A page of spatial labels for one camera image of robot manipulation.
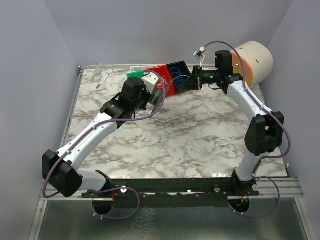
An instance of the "white marble surface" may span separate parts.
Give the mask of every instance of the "white marble surface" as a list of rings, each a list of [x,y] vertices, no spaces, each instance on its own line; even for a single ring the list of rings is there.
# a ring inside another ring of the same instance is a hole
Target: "white marble surface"
[[[103,104],[121,91],[129,67],[103,70],[93,81],[86,69],[67,140],[96,116]],[[107,81],[96,89],[102,78]],[[253,91],[262,98],[260,88]],[[139,111],[137,118],[151,113]],[[240,164],[249,126],[238,105],[220,90],[202,90],[167,97],[152,119],[127,122],[86,158],[81,170],[101,170],[111,178],[230,177]],[[277,149],[272,155],[279,155]],[[287,176],[282,159],[265,159],[257,176]]]

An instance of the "cylindrical container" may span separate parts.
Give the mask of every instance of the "cylindrical container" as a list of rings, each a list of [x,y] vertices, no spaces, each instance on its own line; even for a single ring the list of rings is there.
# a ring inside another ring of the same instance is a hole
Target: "cylindrical container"
[[[265,80],[274,67],[274,59],[270,51],[256,41],[248,41],[236,48],[241,56],[244,67],[246,82],[253,87]],[[243,76],[242,66],[237,54],[232,50],[233,73]]]

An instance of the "cable connector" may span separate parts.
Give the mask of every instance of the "cable connector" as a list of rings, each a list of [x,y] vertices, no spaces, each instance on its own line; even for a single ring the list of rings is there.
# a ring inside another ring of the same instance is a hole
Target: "cable connector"
[[[206,49],[202,46],[200,47],[199,51],[195,51],[193,56],[198,59],[198,60],[202,60],[205,55],[203,55],[203,53],[206,51]]]

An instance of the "gray floor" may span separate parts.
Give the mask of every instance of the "gray floor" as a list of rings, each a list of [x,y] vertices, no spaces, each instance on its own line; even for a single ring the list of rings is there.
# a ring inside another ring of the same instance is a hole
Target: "gray floor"
[[[276,199],[253,199],[248,213],[271,211]],[[126,215],[132,209],[116,209]],[[41,240],[306,240],[294,198],[269,218],[249,219],[229,208],[142,208],[127,220],[93,217],[91,201],[50,201]]]

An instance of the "purple cable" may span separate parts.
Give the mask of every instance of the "purple cable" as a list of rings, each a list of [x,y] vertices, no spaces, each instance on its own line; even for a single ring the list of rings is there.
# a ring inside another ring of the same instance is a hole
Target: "purple cable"
[[[243,213],[243,212],[238,212],[238,211],[236,211],[236,210],[231,206],[231,204],[229,204],[229,207],[233,210],[233,212],[234,212],[235,214],[238,214],[238,215],[243,216],[243,217],[251,218],[251,219],[263,219],[263,218],[271,217],[272,215],[276,214],[276,213],[279,211],[279,208],[280,208],[280,205],[281,205],[281,196],[280,196],[279,187],[277,186],[277,184],[275,183],[275,181],[273,181],[273,180],[272,180],[270,177],[268,177],[268,176],[258,177],[258,178],[256,179],[256,181],[258,182],[260,179],[268,179],[268,180],[270,180],[270,181],[274,184],[275,189],[276,189],[276,191],[277,191],[277,193],[278,193],[278,202],[277,202],[277,204],[276,204],[275,209],[274,209],[272,212],[268,213],[268,214],[258,215],[258,216],[257,216],[257,215],[245,214],[245,213]]]
[[[287,137],[287,140],[288,140],[288,148],[287,150],[285,151],[284,154],[282,155],[279,155],[279,156],[265,156],[265,157],[262,157],[261,159],[266,159],[266,158],[269,158],[269,159],[278,159],[278,158],[282,158],[284,156],[286,156],[290,149],[291,149],[291,137],[289,135],[289,132],[287,131],[287,129],[285,128],[285,126],[271,113],[269,112],[268,110],[266,110],[263,106],[260,105],[260,103],[256,100],[256,98],[251,94],[250,92],[250,89],[248,88],[247,84],[246,84],[246,69],[245,69],[245,64],[244,64],[244,61],[242,60],[240,54],[238,53],[238,51],[233,47],[231,46],[229,43],[225,42],[225,41],[211,41],[209,43],[207,43],[206,45],[204,45],[203,47],[206,48],[208,47],[209,45],[211,44],[215,44],[215,43],[219,43],[219,44],[224,44],[224,45],[227,45],[229,48],[231,48],[235,54],[237,55],[237,57],[239,58],[240,60],[240,63],[241,63],[241,67],[242,67],[242,72],[243,72],[243,81],[242,81],[242,84],[243,84],[243,88],[245,90],[245,92],[249,95],[249,97],[254,101],[255,104],[258,105],[258,107],[260,109],[262,109],[262,111],[264,111],[266,114],[268,114],[281,128],[282,130],[284,131],[286,137]]]
[[[121,190],[121,189],[128,189],[132,192],[134,192],[134,194],[136,195],[137,199],[138,199],[138,204],[136,206],[136,209],[134,210],[133,213],[131,213],[130,215],[128,216],[121,216],[121,217],[113,217],[113,216],[106,216],[106,215],[100,215],[96,212],[95,210],[95,207],[94,205],[92,204],[92,210],[94,211],[94,215],[97,215],[99,216],[100,218],[104,218],[104,219],[111,219],[111,220],[125,220],[125,219],[129,219],[131,218],[133,215],[135,215],[138,211],[139,211],[139,208],[140,208],[140,197],[139,197],[139,194],[137,193],[136,190],[134,190],[133,188],[131,187],[116,187],[116,188],[112,188],[112,189],[109,189],[109,190],[103,190],[103,191],[94,191],[95,193],[98,193],[98,194],[104,194],[104,193],[109,193],[109,192],[112,192],[112,191],[117,191],[117,190]]]
[[[162,84],[162,89],[165,89],[165,81],[164,79],[155,71],[153,70],[145,70],[145,73],[153,73],[155,74],[161,84]],[[147,116],[144,116],[144,117],[140,117],[140,118],[135,118],[135,119],[132,119],[132,118],[124,118],[124,119],[110,119],[110,120],[106,120],[106,121],[102,121],[102,122],[99,122],[97,123],[94,127],[95,129],[100,127],[101,125],[104,125],[104,124],[108,124],[108,123],[113,123],[113,122],[135,122],[135,121],[141,121],[141,120],[146,120],[146,119],[149,119],[149,118],[152,118],[154,115],[156,115],[160,109],[162,108],[162,106],[164,105],[165,103],[165,99],[166,99],[166,95],[164,94],[163,97],[162,97],[162,100],[161,100],[161,103],[159,105],[159,107],[156,109],[155,112],[147,115]],[[81,137],[79,137],[79,139],[73,144],[70,146],[70,148],[68,149],[70,152],[89,134],[91,133],[92,131],[95,130],[94,128],[90,128],[88,131],[86,131]],[[55,164],[52,166],[52,168],[50,169],[48,175],[46,176],[45,178],[45,181],[44,181],[44,184],[43,184],[43,188],[42,188],[42,196],[45,198],[45,199],[49,199],[49,198],[52,198],[54,196],[56,196],[57,194],[59,194],[59,192],[55,192],[51,195],[47,195],[46,194],[46,190],[47,190],[47,186],[48,186],[48,183],[49,183],[49,179],[51,178],[53,172],[55,171],[56,167],[60,164],[60,162],[67,156],[67,153],[65,152],[56,162]]]

